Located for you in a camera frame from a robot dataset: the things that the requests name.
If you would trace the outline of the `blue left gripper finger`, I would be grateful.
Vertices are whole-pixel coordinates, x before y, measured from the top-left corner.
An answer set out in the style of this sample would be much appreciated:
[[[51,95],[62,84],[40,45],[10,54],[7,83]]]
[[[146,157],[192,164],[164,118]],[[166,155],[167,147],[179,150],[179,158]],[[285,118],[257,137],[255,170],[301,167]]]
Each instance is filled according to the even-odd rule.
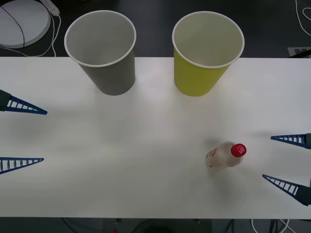
[[[44,161],[44,158],[1,157],[0,174],[25,168]]]
[[[48,113],[44,109],[19,99],[3,90],[0,91],[0,111],[31,113],[39,115],[46,115]]]

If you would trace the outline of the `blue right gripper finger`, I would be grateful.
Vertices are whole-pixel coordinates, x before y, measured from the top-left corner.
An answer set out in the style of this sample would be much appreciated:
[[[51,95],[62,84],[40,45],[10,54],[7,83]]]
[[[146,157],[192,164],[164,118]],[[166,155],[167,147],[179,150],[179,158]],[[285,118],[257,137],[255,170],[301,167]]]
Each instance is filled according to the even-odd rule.
[[[262,174],[262,177],[273,184],[275,187],[279,188],[292,198],[294,198],[299,203],[309,206],[311,204],[311,188],[301,184],[296,184],[286,180],[282,180],[276,177],[271,177]]]
[[[294,146],[311,149],[311,134],[291,134],[291,135],[275,135],[271,136],[271,140],[291,144]]]

